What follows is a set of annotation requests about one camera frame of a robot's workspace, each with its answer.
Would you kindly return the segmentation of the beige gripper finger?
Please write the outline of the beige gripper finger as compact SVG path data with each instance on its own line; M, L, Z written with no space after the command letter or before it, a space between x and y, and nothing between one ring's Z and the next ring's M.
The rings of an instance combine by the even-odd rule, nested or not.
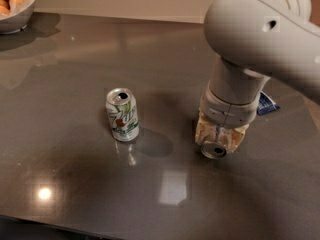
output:
M233 153L240 146L245 138L246 130L248 128L249 125L246 124L237 128L223 129L219 142L225 148L227 153Z
M214 123L202 111L199 111L195 131L195 143L202 145L205 142L213 142L215 140L215 134L216 126Z

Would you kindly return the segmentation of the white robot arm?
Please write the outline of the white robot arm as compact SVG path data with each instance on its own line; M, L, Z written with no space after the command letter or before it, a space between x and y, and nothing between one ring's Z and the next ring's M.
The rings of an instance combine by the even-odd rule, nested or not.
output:
M275 78L320 101L320 34L311 0L216 0L204 34L216 53L200 99L195 142L211 159L234 152Z

